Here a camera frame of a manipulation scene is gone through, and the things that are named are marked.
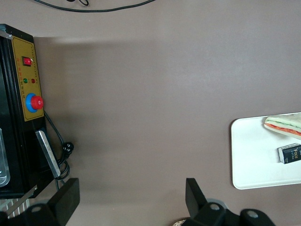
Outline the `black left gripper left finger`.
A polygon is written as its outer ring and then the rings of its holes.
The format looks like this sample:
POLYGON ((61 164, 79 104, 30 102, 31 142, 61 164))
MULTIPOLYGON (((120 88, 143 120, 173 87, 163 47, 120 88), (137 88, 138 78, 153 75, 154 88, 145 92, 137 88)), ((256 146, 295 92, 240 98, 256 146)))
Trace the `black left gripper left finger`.
POLYGON ((47 203, 9 219, 10 226, 65 226, 80 202, 79 179, 70 178, 47 203))

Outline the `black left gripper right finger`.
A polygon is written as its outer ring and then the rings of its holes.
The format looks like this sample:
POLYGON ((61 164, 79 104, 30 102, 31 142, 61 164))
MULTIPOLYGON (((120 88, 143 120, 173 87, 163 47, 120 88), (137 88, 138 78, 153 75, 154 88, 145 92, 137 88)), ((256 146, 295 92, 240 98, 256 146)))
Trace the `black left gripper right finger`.
POLYGON ((185 201, 190 217, 186 226, 273 226, 275 223, 262 211, 243 209, 234 214, 218 202, 204 196, 194 178, 186 179, 185 201))

